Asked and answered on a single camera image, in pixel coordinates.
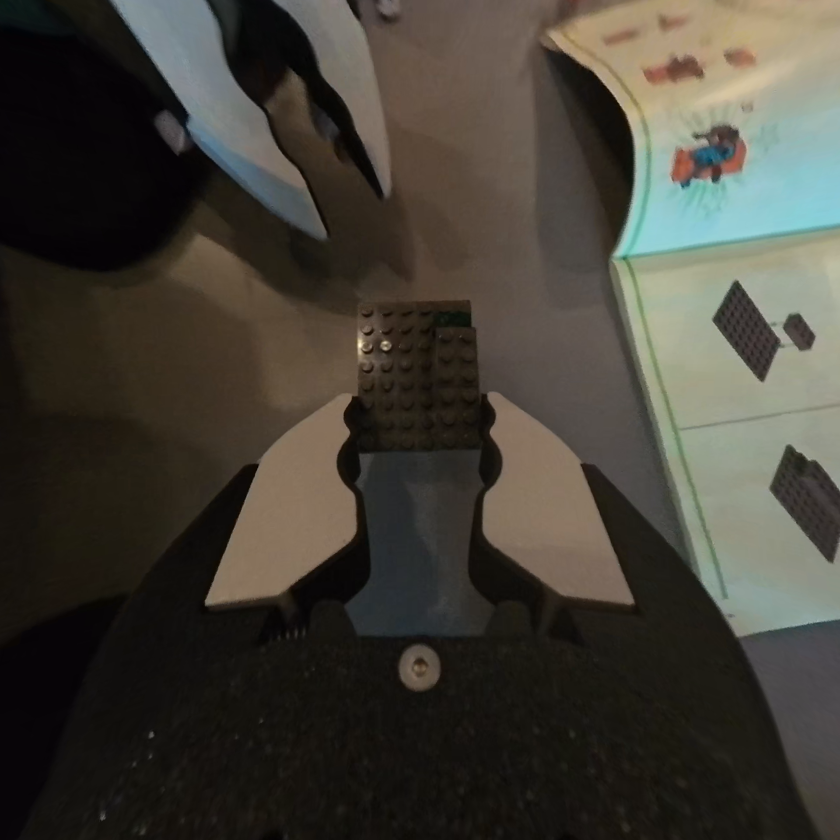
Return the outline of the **black textured pad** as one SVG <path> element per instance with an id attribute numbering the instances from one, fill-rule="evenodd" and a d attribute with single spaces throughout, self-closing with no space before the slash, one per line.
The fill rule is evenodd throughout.
<path id="1" fill-rule="evenodd" d="M 170 244 L 203 186 L 154 125 L 163 102 L 77 36 L 2 28 L 1 242 L 120 270 Z"/>

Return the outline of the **small grey toy brick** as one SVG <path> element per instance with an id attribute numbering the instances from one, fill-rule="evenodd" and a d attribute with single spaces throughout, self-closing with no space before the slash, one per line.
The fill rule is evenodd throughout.
<path id="1" fill-rule="evenodd" d="M 480 373 L 476 330 L 435 331 L 432 439 L 436 450 L 480 446 Z"/>

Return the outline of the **dark grey toy base plate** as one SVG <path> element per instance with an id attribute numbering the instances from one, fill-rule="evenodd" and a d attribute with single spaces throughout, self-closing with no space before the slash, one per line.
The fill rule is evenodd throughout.
<path id="1" fill-rule="evenodd" d="M 352 429 L 362 454 L 430 453 L 435 313 L 468 300 L 363 301 L 357 309 L 357 396 Z"/>

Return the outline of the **grey desk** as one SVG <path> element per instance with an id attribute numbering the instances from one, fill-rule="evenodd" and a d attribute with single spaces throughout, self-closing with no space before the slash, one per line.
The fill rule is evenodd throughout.
<path id="1" fill-rule="evenodd" d="M 513 2 L 423 2 L 443 57 L 415 57 L 403 31 L 369 43 L 390 144 L 392 192 L 341 175 L 348 196 L 320 193 L 330 160 L 289 143 L 330 237 L 351 238 L 353 282 L 306 273 L 233 181 L 211 210 L 233 236 L 220 256 L 261 280 L 249 309 L 208 294 L 218 238 L 199 248 L 196 284 L 90 292 L 101 310 L 55 311 L 26 343 L 28 420 L 73 416 L 100 445 L 117 427 L 176 453 L 231 455 L 235 476 L 112 610 L 21 838 L 820 838 L 749 656 L 689 564 L 632 502 L 576 453 L 635 608 L 583 608 L 552 593 L 535 612 L 488 601 L 471 580 L 482 490 L 468 452 L 467 529 L 455 556 L 467 632 L 429 633 L 427 581 L 395 533 L 374 540 L 409 501 L 401 483 L 358 487 L 376 469 L 458 466 L 459 455 L 358 449 L 341 466 L 364 501 L 362 548 L 317 573 L 303 600 L 210 610 L 205 599 L 261 456 L 333 398 L 356 392 L 357 305 L 468 300 L 482 403 L 498 392 L 537 407 L 574 406 L 558 368 L 593 390 L 583 334 L 552 314 L 545 291 L 547 189 L 537 186 L 532 48 Z M 213 441 L 222 411 L 234 444 Z M 486 425 L 482 409 L 481 431 Z"/>

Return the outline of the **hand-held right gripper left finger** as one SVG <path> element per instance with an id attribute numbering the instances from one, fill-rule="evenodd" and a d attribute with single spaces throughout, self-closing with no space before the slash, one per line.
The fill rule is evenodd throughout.
<path id="1" fill-rule="evenodd" d="M 210 610 L 303 600 L 317 573 L 335 571 L 366 539 L 364 501 L 341 466 L 352 395 L 341 393 L 261 456 L 206 594 Z"/>

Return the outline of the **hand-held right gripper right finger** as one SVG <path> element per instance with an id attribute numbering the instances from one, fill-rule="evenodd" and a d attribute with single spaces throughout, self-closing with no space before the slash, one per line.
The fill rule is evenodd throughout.
<path id="1" fill-rule="evenodd" d="M 584 463 L 558 435 L 498 392 L 482 403 L 483 428 L 471 536 L 471 580 L 490 602 L 535 612 L 561 603 L 631 612 L 627 582 Z"/>

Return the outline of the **building instruction booklet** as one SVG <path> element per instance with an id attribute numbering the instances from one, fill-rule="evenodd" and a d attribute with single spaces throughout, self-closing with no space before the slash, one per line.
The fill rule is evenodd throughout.
<path id="1" fill-rule="evenodd" d="M 838 2 L 573 2 L 623 111 L 610 270 L 690 559 L 739 636 L 838 621 Z"/>

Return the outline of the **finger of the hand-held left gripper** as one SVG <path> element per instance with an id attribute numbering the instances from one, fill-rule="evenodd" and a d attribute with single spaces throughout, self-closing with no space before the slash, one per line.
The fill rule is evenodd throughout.
<path id="1" fill-rule="evenodd" d="M 392 167 L 384 110 L 369 43 L 352 3 L 289 1 L 289 15 L 311 49 L 314 69 L 304 77 L 313 98 L 371 189 L 388 198 Z"/>
<path id="2" fill-rule="evenodd" d="M 114 1 L 186 112 L 194 143 L 262 206 L 315 239 L 328 230 L 306 179 L 279 147 L 266 112 L 237 83 L 205 1 Z"/>

